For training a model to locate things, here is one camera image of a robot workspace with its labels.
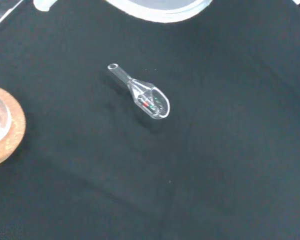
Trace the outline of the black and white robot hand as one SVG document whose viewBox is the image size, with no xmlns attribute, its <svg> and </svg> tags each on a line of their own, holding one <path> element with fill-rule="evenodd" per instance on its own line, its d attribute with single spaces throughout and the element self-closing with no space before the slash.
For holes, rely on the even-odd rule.
<svg viewBox="0 0 300 240">
<path fill-rule="evenodd" d="M 48 12 L 58 0 L 33 0 L 34 7 L 41 12 Z"/>
</svg>

